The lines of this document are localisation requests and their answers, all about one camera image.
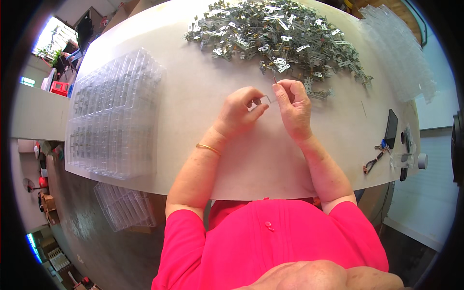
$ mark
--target wooden wall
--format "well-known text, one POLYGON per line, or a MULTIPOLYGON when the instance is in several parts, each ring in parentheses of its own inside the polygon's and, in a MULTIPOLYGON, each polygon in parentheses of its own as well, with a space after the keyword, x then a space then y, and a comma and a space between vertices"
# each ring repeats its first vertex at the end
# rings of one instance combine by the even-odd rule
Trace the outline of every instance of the wooden wall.
POLYGON ((380 5, 385 4, 385 6, 392 10, 409 26, 414 36, 416 37, 417 42, 422 42, 420 27, 417 24, 417 20, 409 8, 403 2, 401 2, 401 0, 351 0, 351 2, 353 1, 354 4, 351 13, 357 18, 362 18, 362 14, 358 11, 360 8, 366 7, 367 5, 379 7, 380 5))

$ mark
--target forearm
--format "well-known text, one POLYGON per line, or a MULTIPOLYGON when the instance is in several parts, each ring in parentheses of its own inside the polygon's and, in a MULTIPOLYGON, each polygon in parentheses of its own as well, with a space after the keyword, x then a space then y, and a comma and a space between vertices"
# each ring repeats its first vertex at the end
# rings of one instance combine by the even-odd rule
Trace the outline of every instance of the forearm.
MULTIPOLYGON (((200 144, 222 152, 226 140, 212 127, 200 144)), ((207 148, 195 148, 177 175, 166 201, 166 218, 176 210, 189 209, 203 219, 219 162, 219 154, 207 148)))
POLYGON ((298 145, 308 163, 314 189, 321 200, 323 209, 324 204, 327 205, 334 200, 353 201, 354 193, 348 178, 317 138, 313 135, 298 145))

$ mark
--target hand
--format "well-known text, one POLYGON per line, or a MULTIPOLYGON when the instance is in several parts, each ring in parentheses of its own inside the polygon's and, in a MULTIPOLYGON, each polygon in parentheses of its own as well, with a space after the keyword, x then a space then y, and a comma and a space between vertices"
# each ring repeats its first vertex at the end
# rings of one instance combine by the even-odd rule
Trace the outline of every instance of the hand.
POLYGON ((272 85, 280 107, 285 129, 299 145, 309 139, 313 133, 309 125, 311 119, 311 101, 303 84, 283 79, 272 85))
POLYGON ((218 119, 213 128, 226 139, 233 138, 251 129, 256 120, 264 113, 269 105, 259 104, 253 110, 248 111, 253 100, 259 100, 264 94, 253 87, 241 88, 226 98, 218 119))

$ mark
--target woman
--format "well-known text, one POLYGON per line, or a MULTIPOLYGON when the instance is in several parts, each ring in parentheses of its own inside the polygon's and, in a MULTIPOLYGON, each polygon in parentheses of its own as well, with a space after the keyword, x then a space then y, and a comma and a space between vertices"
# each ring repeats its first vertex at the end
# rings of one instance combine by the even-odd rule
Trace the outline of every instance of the woman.
POLYGON ((152 289, 398 289, 385 251, 342 170, 309 125, 301 82, 273 85, 288 134, 301 148, 322 211, 303 200, 216 201, 203 226, 220 153, 268 109, 246 87, 227 97, 177 176, 166 202, 164 248, 152 289))

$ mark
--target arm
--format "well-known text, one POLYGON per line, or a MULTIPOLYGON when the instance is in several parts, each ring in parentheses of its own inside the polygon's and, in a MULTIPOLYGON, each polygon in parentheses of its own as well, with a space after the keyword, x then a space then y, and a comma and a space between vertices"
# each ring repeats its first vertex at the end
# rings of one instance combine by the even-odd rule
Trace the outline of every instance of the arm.
MULTIPOLYGON (((254 99, 264 94, 252 87, 242 88, 227 97, 218 119, 208 129, 200 144, 222 152, 228 140, 251 129, 269 107, 260 104, 248 111, 254 99)), ((166 201, 166 218, 187 209, 203 220, 203 212, 211 197, 220 154, 207 148, 195 148, 177 175, 166 201)))
POLYGON ((303 84, 281 80, 272 88, 279 103, 284 126, 306 158, 322 210, 329 214, 343 201, 356 204, 348 178, 311 131, 311 101, 303 84))

